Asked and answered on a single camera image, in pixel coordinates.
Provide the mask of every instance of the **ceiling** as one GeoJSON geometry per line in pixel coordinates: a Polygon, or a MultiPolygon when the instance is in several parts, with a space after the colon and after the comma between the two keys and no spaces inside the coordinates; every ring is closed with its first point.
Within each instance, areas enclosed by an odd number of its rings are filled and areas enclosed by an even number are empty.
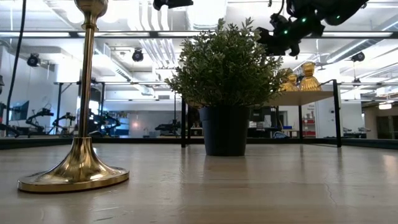
{"type": "MultiPolygon", "coordinates": [[[[2,0],[0,1],[0,31],[18,31],[21,20],[21,0],[2,0]]],[[[269,24],[269,17],[280,8],[280,0],[273,0],[272,7],[267,7],[268,0],[194,0],[194,6],[181,9],[172,9],[167,11],[166,23],[162,20],[165,12],[157,12],[152,9],[151,2],[146,3],[143,0],[113,0],[109,2],[108,16],[114,18],[114,22],[106,22],[106,19],[100,18],[98,28],[102,32],[107,31],[132,31],[139,30],[165,30],[167,26],[172,31],[191,30],[196,22],[216,22],[217,16],[223,14],[228,23],[233,22],[240,24],[247,17],[254,19],[254,27],[264,27],[272,29],[269,24]],[[146,13],[148,23],[143,19],[146,13]]],[[[364,34],[360,32],[366,31],[385,31],[395,28],[394,21],[398,21],[398,0],[370,0],[367,7],[360,9],[352,18],[348,19],[340,26],[328,26],[326,24],[325,31],[356,31],[352,34],[352,39],[303,39],[300,43],[301,53],[297,58],[284,57],[283,67],[297,68],[307,60],[319,62],[322,64],[323,70],[321,74],[322,80],[328,78],[337,78],[343,82],[351,82],[353,77],[362,77],[362,82],[382,82],[398,77],[398,65],[395,65],[398,57],[398,40],[388,39],[377,42],[374,45],[363,47],[363,53],[366,59],[363,62],[353,62],[346,58],[339,58],[333,63],[329,62],[330,57],[346,49],[354,47],[362,39],[356,39],[355,36],[361,37],[364,34]]],[[[81,22],[78,17],[80,12],[74,6],[72,0],[28,0],[25,30],[26,31],[79,31],[81,22]]],[[[102,51],[106,45],[110,49],[110,56],[119,68],[129,73],[134,78],[141,81],[162,81],[165,77],[172,74],[172,70],[158,70],[159,67],[166,64],[169,67],[176,65],[167,51],[173,51],[174,57],[178,58],[181,52],[181,42],[183,39],[157,39],[154,41],[148,39],[120,39],[120,38],[101,38],[96,39],[96,46],[102,51]],[[141,62],[133,62],[131,55],[135,48],[143,48],[144,60],[141,62]],[[158,53],[151,60],[148,53],[158,53]]],[[[62,38],[62,39],[24,39],[23,46],[25,48],[31,46],[51,46],[59,47],[67,52],[65,57],[71,60],[82,61],[83,59],[83,39],[62,38]]],[[[62,63],[59,60],[51,61],[51,63],[62,63]]],[[[94,65],[95,75],[99,79],[112,81],[113,78],[117,82],[120,79],[113,69],[105,69],[103,66],[94,65]]],[[[372,91],[364,88],[364,93],[372,91]]]]}

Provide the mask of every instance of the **cable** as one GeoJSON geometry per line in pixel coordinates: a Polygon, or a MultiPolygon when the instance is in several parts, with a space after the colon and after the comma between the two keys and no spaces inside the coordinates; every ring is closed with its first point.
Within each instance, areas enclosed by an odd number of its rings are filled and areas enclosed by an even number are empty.
{"type": "Polygon", "coordinates": [[[285,7],[285,0],[282,0],[282,6],[279,9],[279,12],[277,13],[278,15],[282,12],[282,10],[284,10],[285,7]]]}
{"type": "Polygon", "coordinates": [[[12,91],[14,89],[15,76],[16,76],[16,73],[17,73],[17,66],[18,66],[18,59],[19,59],[19,52],[21,51],[22,38],[24,36],[25,16],[26,16],[26,1],[27,0],[22,0],[21,28],[19,30],[18,44],[17,44],[17,49],[16,49],[16,52],[15,52],[14,69],[12,69],[10,91],[8,93],[8,98],[7,98],[6,126],[9,125],[11,96],[12,96],[12,91]]]}

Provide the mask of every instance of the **gold pole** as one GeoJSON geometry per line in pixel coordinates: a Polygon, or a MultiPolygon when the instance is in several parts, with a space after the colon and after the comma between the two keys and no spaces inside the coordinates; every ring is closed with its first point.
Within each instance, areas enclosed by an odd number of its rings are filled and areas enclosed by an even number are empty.
{"type": "Polygon", "coordinates": [[[22,191],[44,193],[89,190],[118,184],[129,178],[128,170],[104,164],[96,155],[91,138],[87,137],[94,33],[98,30],[97,19],[107,10],[108,0],[75,0],[75,4],[85,15],[82,28],[86,30],[79,135],[73,139],[71,151],[59,165],[19,179],[18,189],[22,191]]]}

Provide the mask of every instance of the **shelf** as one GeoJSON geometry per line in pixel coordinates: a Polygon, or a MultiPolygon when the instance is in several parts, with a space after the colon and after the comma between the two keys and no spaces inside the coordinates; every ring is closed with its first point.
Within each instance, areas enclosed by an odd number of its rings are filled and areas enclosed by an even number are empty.
{"type": "Polygon", "coordinates": [[[285,91],[264,106],[301,106],[333,97],[333,91],[285,91]]]}

